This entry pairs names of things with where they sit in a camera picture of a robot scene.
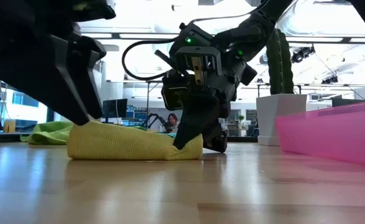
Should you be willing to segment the black ceiling spotlights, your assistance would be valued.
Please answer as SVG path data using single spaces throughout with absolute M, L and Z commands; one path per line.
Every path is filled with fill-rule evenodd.
M 314 45 L 311 47 L 294 47 L 292 49 L 291 61 L 292 63 L 300 63 L 315 52 Z

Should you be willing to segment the pink translucent plastic basket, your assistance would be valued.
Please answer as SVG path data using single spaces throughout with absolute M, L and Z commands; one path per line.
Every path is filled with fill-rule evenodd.
M 275 125 L 285 152 L 365 165 L 365 103 L 278 116 Z

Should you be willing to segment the green microfiber towel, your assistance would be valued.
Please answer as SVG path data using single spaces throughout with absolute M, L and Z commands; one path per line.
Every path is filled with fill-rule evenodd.
M 66 145 L 73 125 L 69 121 L 36 124 L 28 136 L 20 135 L 20 141 L 33 145 Z

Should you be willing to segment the black computer monitor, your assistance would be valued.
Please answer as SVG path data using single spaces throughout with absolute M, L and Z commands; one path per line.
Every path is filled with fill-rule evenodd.
M 127 99 L 103 101 L 104 118 L 124 118 L 127 113 Z

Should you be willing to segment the dark flat screen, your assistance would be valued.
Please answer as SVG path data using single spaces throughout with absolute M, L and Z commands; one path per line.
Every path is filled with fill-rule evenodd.
M 344 98 L 332 98 L 332 107 L 352 105 L 356 103 L 365 103 L 365 100 L 355 100 L 355 99 L 344 99 Z

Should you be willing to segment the yellow microfiber towel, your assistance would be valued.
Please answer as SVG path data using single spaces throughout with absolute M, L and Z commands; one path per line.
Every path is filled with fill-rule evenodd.
M 203 139 L 199 135 L 183 149 L 174 145 L 175 138 L 139 128 L 90 121 L 74 125 L 67 141 L 71 159 L 86 160 L 197 160 L 203 154 Z

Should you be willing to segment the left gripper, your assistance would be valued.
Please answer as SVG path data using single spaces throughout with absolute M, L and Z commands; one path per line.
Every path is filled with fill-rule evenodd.
M 106 56 L 82 20 L 83 0 L 0 0 L 0 80 L 78 125 L 103 115 L 93 71 Z

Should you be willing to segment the person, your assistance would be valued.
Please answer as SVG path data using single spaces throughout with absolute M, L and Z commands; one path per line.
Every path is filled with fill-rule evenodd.
M 172 132 L 176 133 L 178 130 L 179 121 L 177 115 L 174 113 L 170 113 L 167 117 L 167 122 L 169 126 L 172 128 Z

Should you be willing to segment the black metal table frame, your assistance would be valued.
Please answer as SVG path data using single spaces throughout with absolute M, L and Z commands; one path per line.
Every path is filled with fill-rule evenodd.
M 20 142 L 20 137 L 27 137 L 29 133 L 0 133 L 0 143 Z M 258 142 L 257 137 L 236 137 L 228 136 L 228 142 Z

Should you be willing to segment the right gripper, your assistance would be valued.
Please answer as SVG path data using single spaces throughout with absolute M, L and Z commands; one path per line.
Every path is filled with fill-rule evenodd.
M 257 72 L 245 61 L 244 52 L 229 50 L 195 24 L 182 24 L 169 50 L 169 77 L 185 77 L 183 114 L 173 145 L 177 149 L 202 135 L 203 147 L 216 152 L 227 148 L 226 132 L 219 124 L 219 101 L 234 101 L 239 84 L 248 85 Z

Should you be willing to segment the brown cardboard box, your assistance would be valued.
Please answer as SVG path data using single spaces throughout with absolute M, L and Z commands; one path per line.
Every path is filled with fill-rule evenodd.
M 3 132 L 14 133 L 16 131 L 16 121 L 14 119 L 7 119 L 4 121 Z

